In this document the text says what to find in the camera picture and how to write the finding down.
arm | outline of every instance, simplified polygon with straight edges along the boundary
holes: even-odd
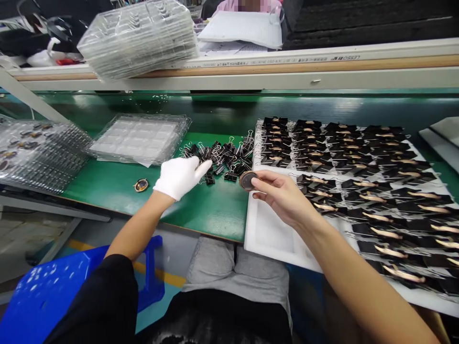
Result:
[[[138,291],[132,261],[147,246],[163,212],[197,184],[212,161],[198,165],[198,157],[162,164],[153,194],[115,237],[45,343],[133,342]]]
[[[322,268],[335,293],[359,324],[381,343],[439,343],[430,328],[392,286],[348,245],[303,196],[293,180],[270,171],[252,179],[253,197],[268,203],[293,227]]]
[[[105,258],[121,254],[132,261],[136,260],[152,238],[161,215],[174,202],[171,196],[153,191],[148,201],[113,239]]]
[[[190,191],[211,167],[206,161],[199,167],[199,158],[177,158],[161,165],[161,176],[153,187],[147,203],[124,225],[116,235],[105,258],[121,254],[134,261],[152,238],[163,212]]]

black sleeve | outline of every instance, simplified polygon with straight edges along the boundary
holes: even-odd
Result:
[[[132,262],[123,255],[108,256],[83,283],[45,343],[130,343],[138,297]]]

gloved hand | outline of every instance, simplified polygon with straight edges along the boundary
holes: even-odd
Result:
[[[212,166],[212,160],[203,162],[199,167],[197,156],[185,159],[175,158],[163,162],[161,176],[156,181],[153,190],[171,196],[176,201],[180,199],[199,182]]]

shelf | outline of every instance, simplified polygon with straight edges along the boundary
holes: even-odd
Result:
[[[89,66],[12,69],[39,90],[350,89],[459,86],[459,39],[200,57],[132,79],[98,80]]]

